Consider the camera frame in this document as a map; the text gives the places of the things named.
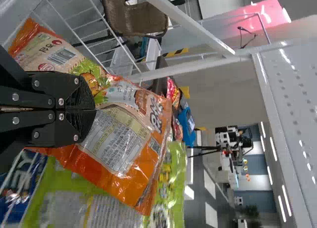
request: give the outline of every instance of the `red logo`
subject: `red logo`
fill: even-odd
[[[54,44],[54,45],[61,45],[61,44],[62,44],[62,41],[61,41],[61,40],[53,40],[53,41],[52,41],[52,44]]]
[[[54,66],[49,63],[42,63],[38,67],[39,71],[54,71]]]

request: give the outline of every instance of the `wicker chair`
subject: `wicker chair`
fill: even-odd
[[[148,2],[127,5],[124,0],[102,0],[102,3],[106,21],[119,36],[158,39],[167,32],[167,16]]]

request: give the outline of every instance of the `white shelf panel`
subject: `white shelf panel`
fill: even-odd
[[[281,43],[285,48],[254,54],[253,60],[296,224],[316,227],[317,41]]]

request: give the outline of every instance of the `store aisle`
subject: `store aisle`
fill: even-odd
[[[194,157],[194,200],[185,201],[184,219],[187,228],[231,228],[234,210],[203,166],[202,157]]]

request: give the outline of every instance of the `orange snack bag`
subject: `orange snack bag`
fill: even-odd
[[[54,156],[63,167],[150,215],[171,124],[171,102],[86,59],[55,33],[28,19],[9,53],[26,71],[82,75],[98,108],[80,144],[29,148]]]

